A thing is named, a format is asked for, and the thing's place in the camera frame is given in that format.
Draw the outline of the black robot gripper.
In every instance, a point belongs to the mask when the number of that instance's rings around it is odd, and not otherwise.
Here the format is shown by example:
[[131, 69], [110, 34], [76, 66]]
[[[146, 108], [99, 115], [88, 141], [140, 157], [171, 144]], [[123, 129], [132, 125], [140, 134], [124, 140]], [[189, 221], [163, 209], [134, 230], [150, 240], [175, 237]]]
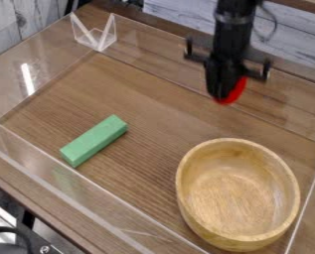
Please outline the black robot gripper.
[[[242, 76], [265, 81], [268, 79], [270, 61], [264, 60], [262, 69], [249, 69], [242, 63], [248, 47], [243, 47], [235, 53], [233, 50], [227, 50], [223, 53], [222, 49], [214, 51], [211, 45], [213, 40], [210, 39], [187, 37], [183, 58], [203, 65], [206, 90], [209, 95], [218, 99], [229, 96], [230, 91], [235, 87], [235, 82]], [[194, 48], [203, 47], [210, 47], [210, 53], [206, 56], [194, 51]]]

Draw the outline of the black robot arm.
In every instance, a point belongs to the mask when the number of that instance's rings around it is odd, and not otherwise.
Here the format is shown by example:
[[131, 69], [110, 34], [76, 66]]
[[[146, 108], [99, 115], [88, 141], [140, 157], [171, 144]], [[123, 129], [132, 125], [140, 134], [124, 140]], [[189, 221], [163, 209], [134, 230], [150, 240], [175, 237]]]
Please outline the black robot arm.
[[[218, 0], [213, 13], [213, 39], [203, 41], [194, 37], [186, 38], [183, 59], [203, 65], [206, 92], [218, 104], [230, 104], [238, 99], [249, 78], [265, 82], [269, 76], [269, 59], [262, 61], [261, 69], [249, 69], [243, 65], [250, 32], [256, 33], [262, 42], [268, 42], [277, 28], [276, 17], [262, 2]], [[273, 20], [273, 28], [266, 36], [253, 28], [256, 8]]]

